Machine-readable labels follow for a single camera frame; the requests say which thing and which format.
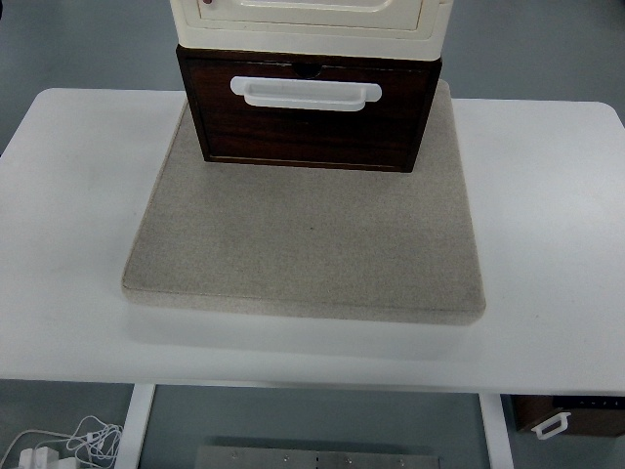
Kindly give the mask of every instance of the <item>gray floor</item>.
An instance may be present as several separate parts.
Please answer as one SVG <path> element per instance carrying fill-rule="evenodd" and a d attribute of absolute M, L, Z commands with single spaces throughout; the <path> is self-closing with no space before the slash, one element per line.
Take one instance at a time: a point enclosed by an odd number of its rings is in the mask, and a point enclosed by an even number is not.
<path fill-rule="evenodd" d="M 24 430 L 71 435 L 87 415 L 95 415 L 104 423 L 123 425 L 132 391 L 132 385 L 128 384 L 0 380 L 0 459 L 11 441 Z M 85 423 L 83 431 L 98 429 Z M 11 450 L 2 469 L 17 467 L 22 449 L 34 448 L 51 439 L 54 437 L 24 435 Z M 49 446 L 62 457 L 73 456 L 62 452 L 63 445 Z"/>
<path fill-rule="evenodd" d="M 202 445 L 418 454 L 439 457 L 441 469 L 488 466 L 476 395 L 158 387 L 141 468 L 193 468 Z"/>
<path fill-rule="evenodd" d="M 4 0 L 4 6 L 0 152 L 44 89 L 183 89 L 167 0 Z M 442 78 L 455 98 L 600 101 L 625 120 L 623 50 L 625 0 L 457 0 L 443 49 Z M 0 386 L 9 389 L 6 383 Z M 55 402 L 60 393 L 76 403 L 85 398 L 82 390 L 64 386 L 61 392 L 36 382 L 19 386 L 18 392 L 0 392 L 0 451 L 9 436 L 35 423 L 64 429 L 75 425 L 75 414 L 35 405 Z M 79 414 L 117 406 L 110 388 L 93 389 L 99 397 Z M 371 418 L 385 411 L 372 407 Z M 31 423 L 32 412 L 41 420 Z M 562 443 L 570 445 L 564 453 L 587 448 L 568 442 Z M 549 466 L 542 458 L 551 453 L 544 448 L 542 453 L 530 450 L 533 455 L 519 467 L 589 467 L 579 457 L 568 458 L 565 466 Z M 620 440 L 594 448 L 605 454 L 604 467 L 622 467 L 606 465 L 625 458 Z"/>

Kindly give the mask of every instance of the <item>wooden drawer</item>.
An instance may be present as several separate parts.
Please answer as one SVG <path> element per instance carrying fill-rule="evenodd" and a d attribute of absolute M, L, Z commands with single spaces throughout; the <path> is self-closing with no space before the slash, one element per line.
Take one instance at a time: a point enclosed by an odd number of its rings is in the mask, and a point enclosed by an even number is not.
<path fill-rule="evenodd" d="M 440 61 L 293 56 L 178 48 L 191 112 L 208 161 L 412 171 Z M 373 83 L 362 110 L 255 107 L 235 76 Z"/>
<path fill-rule="evenodd" d="M 554 396 L 513 396 L 517 430 L 528 432 L 559 412 L 570 412 L 563 435 L 619 437 L 625 434 L 625 409 L 602 408 L 604 401 L 625 402 L 624 398 L 588 397 L 586 405 L 568 405 Z"/>

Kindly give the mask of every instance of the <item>charger plug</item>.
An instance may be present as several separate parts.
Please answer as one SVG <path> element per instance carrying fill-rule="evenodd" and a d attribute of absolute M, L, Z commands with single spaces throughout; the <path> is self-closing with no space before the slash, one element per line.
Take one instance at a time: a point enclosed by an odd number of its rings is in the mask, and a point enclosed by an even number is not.
<path fill-rule="evenodd" d="M 50 463 L 59 461 L 59 452 L 52 448 L 42 447 L 35 452 L 33 469 L 49 469 Z"/>
<path fill-rule="evenodd" d="M 22 469 L 33 469 L 32 462 L 34 461 L 35 454 L 32 448 L 23 449 L 20 453 L 20 462 L 18 466 Z"/>

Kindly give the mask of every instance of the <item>drawer front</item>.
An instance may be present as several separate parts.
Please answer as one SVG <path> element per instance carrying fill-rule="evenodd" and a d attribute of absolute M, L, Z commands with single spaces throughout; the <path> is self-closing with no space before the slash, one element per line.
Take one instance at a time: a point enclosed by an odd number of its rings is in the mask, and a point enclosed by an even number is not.
<path fill-rule="evenodd" d="M 186 59 L 181 66 L 187 69 L 189 101 L 197 106 L 198 133 L 205 135 L 210 151 L 207 159 L 364 165 L 387 170 L 401 170 L 410 159 L 424 107 L 429 109 L 433 74 L 438 79 L 438 70 L 431 67 L 390 69 L 200 58 Z M 307 75 L 313 78 L 302 78 Z M 304 85 L 319 81 L 368 83 L 378 85 L 382 93 L 378 101 L 366 103 L 358 111 L 257 107 L 232 91 L 232 79 L 240 76 L 297 79 Z"/>
<path fill-rule="evenodd" d="M 418 0 L 196 0 L 204 21 L 253 21 L 414 30 Z M 424 0 L 430 9 L 439 0 Z"/>

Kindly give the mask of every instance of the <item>small white handle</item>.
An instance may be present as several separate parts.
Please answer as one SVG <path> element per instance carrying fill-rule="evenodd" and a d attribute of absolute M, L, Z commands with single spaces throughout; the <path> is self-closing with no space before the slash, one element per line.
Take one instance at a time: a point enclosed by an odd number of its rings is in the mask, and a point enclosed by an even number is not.
<path fill-rule="evenodd" d="M 243 96 L 245 103 L 257 107 L 356 111 L 382 97 L 378 84 L 346 81 L 235 76 L 230 88 Z"/>
<path fill-rule="evenodd" d="M 566 420 L 566 418 L 569 416 L 570 412 L 557 413 L 553 417 L 545 420 L 543 423 L 539 423 L 538 425 L 536 425 L 534 428 L 531 429 L 531 431 L 536 433 L 536 438 L 538 438 L 538 440 L 547 440 L 548 438 L 551 438 L 558 433 L 562 433 L 568 428 L 568 420 Z M 551 432 L 543 433 L 543 430 L 551 427 L 555 423 L 560 423 L 560 426 L 554 428 Z"/>

